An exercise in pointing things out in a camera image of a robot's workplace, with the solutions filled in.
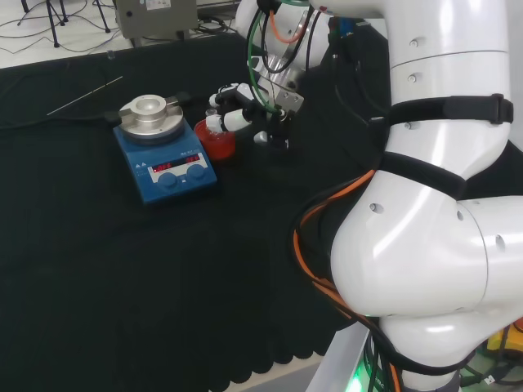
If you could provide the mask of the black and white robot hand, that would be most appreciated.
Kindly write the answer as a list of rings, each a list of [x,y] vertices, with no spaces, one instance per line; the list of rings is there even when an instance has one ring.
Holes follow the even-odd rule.
[[[205,124],[213,133],[237,132],[249,127],[255,119],[269,113],[253,88],[245,83],[230,83],[208,99],[215,114],[207,114]]]

